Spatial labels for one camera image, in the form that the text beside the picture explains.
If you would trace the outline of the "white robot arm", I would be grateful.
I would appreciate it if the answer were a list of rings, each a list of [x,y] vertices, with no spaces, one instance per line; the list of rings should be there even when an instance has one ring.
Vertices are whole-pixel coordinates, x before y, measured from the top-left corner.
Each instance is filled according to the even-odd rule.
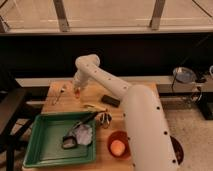
[[[104,70],[96,54],[75,60],[74,90],[93,78],[120,101],[134,171],[177,171],[178,162],[158,95],[148,86],[132,85]]]

